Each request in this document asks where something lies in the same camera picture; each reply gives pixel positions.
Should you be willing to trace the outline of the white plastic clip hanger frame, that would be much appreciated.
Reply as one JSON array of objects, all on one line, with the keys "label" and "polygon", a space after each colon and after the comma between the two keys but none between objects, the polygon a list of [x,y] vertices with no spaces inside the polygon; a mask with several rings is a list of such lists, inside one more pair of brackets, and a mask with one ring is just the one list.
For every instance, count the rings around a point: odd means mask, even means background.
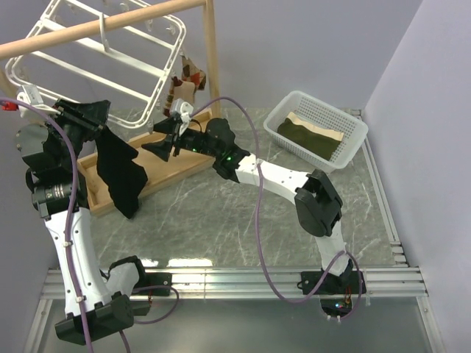
[{"label": "white plastic clip hanger frame", "polygon": [[162,116],[185,36],[185,24],[165,15],[39,49],[1,61],[1,88],[16,97],[21,88],[34,85],[35,99],[45,105],[58,99],[107,99],[109,124],[148,127]]}]

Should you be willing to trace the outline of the black underwear shorts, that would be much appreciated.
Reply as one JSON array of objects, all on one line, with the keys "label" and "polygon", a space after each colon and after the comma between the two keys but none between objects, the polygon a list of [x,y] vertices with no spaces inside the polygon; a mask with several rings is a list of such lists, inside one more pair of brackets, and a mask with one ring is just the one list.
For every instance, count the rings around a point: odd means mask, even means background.
[{"label": "black underwear shorts", "polygon": [[139,209],[138,197],[148,182],[145,169],[133,161],[138,156],[138,151],[108,127],[102,130],[95,141],[97,174],[108,186],[116,209],[131,219]]}]

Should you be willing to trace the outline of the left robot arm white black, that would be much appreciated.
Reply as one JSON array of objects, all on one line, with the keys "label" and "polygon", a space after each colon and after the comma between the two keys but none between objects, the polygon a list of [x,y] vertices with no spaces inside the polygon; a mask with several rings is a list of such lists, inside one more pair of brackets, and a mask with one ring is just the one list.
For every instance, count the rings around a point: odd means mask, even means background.
[{"label": "left robot arm white black", "polygon": [[84,175],[77,158],[88,141],[96,144],[97,171],[116,207],[128,218],[138,210],[147,175],[136,164],[136,149],[107,126],[110,102],[73,103],[53,107],[14,100],[22,116],[39,115],[43,124],[19,130],[16,143],[27,164],[26,184],[33,207],[43,219],[56,248],[65,287],[65,318],[56,324],[59,339],[90,346],[134,324],[130,297],[149,285],[136,256],[99,267],[91,239],[91,212]]}]

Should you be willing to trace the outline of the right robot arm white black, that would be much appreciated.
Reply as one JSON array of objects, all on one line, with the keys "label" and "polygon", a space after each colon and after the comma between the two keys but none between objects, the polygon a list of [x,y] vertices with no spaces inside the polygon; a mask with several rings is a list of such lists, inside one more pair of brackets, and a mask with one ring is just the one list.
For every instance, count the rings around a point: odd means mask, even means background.
[{"label": "right robot arm white black", "polygon": [[209,120],[204,131],[184,129],[180,118],[167,118],[154,130],[165,135],[143,149],[168,161],[181,150],[214,158],[213,169],[223,179],[254,185],[290,201],[300,226],[316,241],[323,279],[318,293],[341,294],[350,285],[353,262],[341,233],[343,201],[326,173],[294,171],[264,160],[236,145],[236,136],[224,118]]}]

